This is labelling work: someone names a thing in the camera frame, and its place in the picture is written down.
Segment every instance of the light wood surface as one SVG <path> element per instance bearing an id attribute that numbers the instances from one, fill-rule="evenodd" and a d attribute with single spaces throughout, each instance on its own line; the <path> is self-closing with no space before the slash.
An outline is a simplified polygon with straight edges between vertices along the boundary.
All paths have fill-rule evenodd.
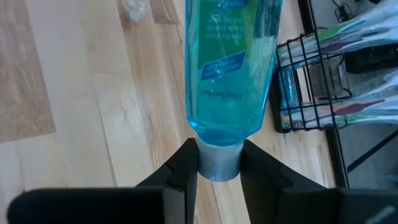
<path id="1" fill-rule="evenodd" d="M 0 0 L 0 223 L 40 187 L 128 187 L 195 133 L 184 111 L 184 0 L 148 0 L 131 22 L 119 0 Z M 281 41 L 302 31 L 285 0 Z M 277 134 L 270 106 L 250 139 L 331 187 L 319 131 Z M 198 178 L 195 223 L 249 223 L 239 177 Z"/>

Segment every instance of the bottle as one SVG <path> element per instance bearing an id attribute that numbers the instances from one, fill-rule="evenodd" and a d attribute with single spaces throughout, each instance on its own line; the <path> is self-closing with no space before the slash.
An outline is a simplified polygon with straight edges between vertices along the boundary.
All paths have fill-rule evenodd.
<path id="1" fill-rule="evenodd" d="M 282 0 L 186 0 L 185 107 L 199 173 L 239 174 L 243 141 L 261 128 Z"/>

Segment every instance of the blue liquid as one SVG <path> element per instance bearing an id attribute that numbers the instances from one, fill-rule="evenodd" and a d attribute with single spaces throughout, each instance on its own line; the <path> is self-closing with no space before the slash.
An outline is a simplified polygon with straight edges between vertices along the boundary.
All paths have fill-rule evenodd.
<path id="1" fill-rule="evenodd" d="M 188 122 L 202 141 L 214 146 L 231 146 L 243 142 L 261 128 L 275 60 L 282 1 L 256 0 L 255 19 L 241 22 L 243 33 L 230 32 L 235 41 L 228 44 L 222 40 L 220 44 L 211 41 L 211 45 L 201 46 L 204 42 L 200 41 L 200 32 L 210 32 L 200 29 L 201 22 L 223 25 L 219 19 L 211 21 L 201 17 L 201 5 L 208 1 L 214 0 L 187 0 L 186 113 Z M 217 15 L 217 18 L 220 15 L 231 17 L 231 10 L 221 5 L 206 10 L 211 10 L 211 15 Z M 222 39 L 228 32 L 216 30 L 215 34 Z M 239 59 L 225 53 L 218 62 L 209 62 L 203 67 L 198 64 L 203 57 L 202 49 L 207 48 L 206 53 L 211 57 L 212 53 L 230 52 L 242 45 L 247 48 L 242 63 L 226 67 L 227 62 Z M 211 68 L 209 73 L 203 72 L 206 66 Z"/>

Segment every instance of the blue label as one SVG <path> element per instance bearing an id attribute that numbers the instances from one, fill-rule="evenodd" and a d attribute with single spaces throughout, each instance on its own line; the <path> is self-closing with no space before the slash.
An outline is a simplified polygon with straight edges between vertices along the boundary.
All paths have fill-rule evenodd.
<path id="1" fill-rule="evenodd" d="M 247 3 L 248 0 L 221 0 L 219 6 L 226 9 L 243 9 Z"/>
<path id="2" fill-rule="evenodd" d="M 237 53 L 229 57 L 209 62 L 203 66 L 201 73 L 201 79 L 206 80 L 218 76 L 225 75 L 227 73 L 235 72 L 242 68 L 243 60 L 246 57 L 246 52 Z"/>

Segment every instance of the gray bottle cap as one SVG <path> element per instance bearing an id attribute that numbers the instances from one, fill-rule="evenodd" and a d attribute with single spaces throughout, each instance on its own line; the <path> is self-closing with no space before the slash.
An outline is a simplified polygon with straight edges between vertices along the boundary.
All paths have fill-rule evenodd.
<path id="1" fill-rule="evenodd" d="M 214 146 L 197 137 L 199 173 L 207 179 L 223 182 L 239 174 L 243 142 L 233 146 Z"/>

